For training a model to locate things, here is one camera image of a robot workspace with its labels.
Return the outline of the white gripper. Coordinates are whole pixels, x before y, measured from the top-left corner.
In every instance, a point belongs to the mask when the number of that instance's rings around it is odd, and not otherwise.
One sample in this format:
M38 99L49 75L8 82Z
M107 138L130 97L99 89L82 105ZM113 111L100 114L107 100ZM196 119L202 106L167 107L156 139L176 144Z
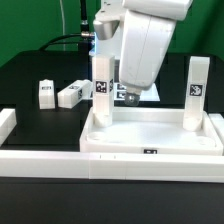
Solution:
M157 78L176 22L128 10L119 66L119 81L126 87L125 104L137 106L140 92Z

